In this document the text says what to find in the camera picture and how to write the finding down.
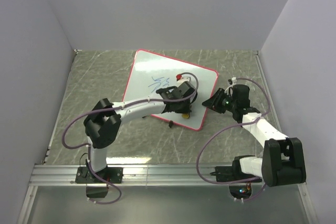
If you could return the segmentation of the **yellow whiteboard eraser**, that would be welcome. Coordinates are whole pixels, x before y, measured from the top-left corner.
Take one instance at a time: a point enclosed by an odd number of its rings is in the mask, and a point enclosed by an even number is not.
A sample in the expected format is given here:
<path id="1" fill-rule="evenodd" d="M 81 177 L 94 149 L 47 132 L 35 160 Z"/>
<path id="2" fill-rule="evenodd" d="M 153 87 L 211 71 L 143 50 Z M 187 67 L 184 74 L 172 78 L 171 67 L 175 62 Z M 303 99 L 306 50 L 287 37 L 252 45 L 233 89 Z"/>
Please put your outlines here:
<path id="1" fill-rule="evenodd" d="M 182 114 L 182 118 L 189 119 L 190 118 L 190 114 L 189 113 L 183 113 Z"/>

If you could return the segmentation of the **white board with pink frame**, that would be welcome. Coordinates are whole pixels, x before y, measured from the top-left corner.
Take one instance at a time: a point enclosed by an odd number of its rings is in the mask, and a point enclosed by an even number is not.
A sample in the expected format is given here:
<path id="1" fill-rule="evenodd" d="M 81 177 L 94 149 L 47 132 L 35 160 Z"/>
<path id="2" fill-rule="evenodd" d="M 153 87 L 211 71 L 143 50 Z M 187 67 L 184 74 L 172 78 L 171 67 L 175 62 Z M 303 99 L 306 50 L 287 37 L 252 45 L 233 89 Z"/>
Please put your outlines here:
<path id="1" fill-rule="evenodd" d="M 197 99 L 192 103 L 190 117 L 185 119 L 176 113 L 164 113 L 153 116 L 167 122 L 172 121 L 176 125 L 191 130 L 199 131 L 203 126 L 206 116 L 206 107 L 202 106 L 202 103 L 209 99 L 215 91 L 218 79 L 218 72 L 216 70 L 139 49 L 135 53 L 122 100 L 142 99 L 146 95 L 154 93 L 159 88 L 177 86 L 176 76 L 182 72 L 193 73 L 199 81 Z"/>

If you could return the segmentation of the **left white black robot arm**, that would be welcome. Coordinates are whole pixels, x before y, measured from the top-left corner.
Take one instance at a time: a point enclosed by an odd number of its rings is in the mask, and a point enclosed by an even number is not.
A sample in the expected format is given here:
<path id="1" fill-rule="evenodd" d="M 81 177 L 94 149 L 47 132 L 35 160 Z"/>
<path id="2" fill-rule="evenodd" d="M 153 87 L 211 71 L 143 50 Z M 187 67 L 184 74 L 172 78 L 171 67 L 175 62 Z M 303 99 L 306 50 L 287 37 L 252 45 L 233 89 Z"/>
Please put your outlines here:
<path id="1" fill-rule="evenodd" d="M 196 88 L 189 81 L 184 81 L 179 86 L 158 89 L 138 100 L 111 103 L 103 99 L 98 102 L 94 111 L 109 111 L 91 114 L 83 123 L 90 144 L 87 161 L 91 165 L 87 174 L 89 179 L 100 183 L 106 178 L 107 147 L 116 140 L 122 125 L 152 114 L 188 114 L 196 97 Z"/>

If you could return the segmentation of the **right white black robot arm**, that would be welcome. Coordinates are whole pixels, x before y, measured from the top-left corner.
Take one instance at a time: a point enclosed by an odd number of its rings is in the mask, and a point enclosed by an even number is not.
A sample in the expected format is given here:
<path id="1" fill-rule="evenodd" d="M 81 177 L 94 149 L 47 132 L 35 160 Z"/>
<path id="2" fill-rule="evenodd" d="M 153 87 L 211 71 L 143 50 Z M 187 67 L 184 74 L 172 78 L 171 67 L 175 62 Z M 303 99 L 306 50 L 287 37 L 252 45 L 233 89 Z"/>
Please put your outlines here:
<path id="1" fill-rule="evenodd" d="M 250 105 L 250 88 L 236 84 L 226 92 L 220 88 L 203 106 L 217 113 L 230 112 L 240 127 L 249 132 L 263 148 L 261 158 L 237 156 L 231 166 L 216 167 L 222 176 L 219 183 L 241 183 L 263 180 L 267 186 L 283 186 L 306 182 L 307 174 L 302 142 L 274 128 Z"/>

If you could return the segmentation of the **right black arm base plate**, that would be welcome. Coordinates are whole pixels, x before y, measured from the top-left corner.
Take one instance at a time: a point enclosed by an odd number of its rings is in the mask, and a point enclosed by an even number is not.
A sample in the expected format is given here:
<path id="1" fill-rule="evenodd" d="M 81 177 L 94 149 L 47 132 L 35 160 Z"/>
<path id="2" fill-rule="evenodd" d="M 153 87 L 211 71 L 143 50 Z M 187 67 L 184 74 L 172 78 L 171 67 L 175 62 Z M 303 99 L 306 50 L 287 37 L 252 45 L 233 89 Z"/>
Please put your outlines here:
<path id="1" fill-rule="evenodd" d="M 254 179 L 254 175 L 244 174 L 232 166 L 216 166 L 210 175 L 215 176 L 217 182 L 231 182 L 242 179 L 246 179 L 248 182 L 262 182 L 261 178 Z"/>

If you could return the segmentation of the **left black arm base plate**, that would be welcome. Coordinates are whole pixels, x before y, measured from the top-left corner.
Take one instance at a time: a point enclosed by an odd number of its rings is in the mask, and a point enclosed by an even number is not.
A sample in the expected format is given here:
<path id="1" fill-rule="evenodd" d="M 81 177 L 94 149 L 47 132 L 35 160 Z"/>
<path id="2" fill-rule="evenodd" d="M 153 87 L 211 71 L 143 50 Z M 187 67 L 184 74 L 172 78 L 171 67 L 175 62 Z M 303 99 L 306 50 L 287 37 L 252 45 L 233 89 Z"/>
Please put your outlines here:
<path id="1" fill-rule="evenodd" d="M 123 177 L 123 168 L 122 167 L 106 167 L 105 169 L 96 172 L 96 174 L 113 184 L 120 184 Z M 90 169 L 87 166 L 80 166 L 77 169 L 77 174 L 75 178 L 76 184 L 96 184 L 101 183 L 101 181 L 93 175 Z"/>

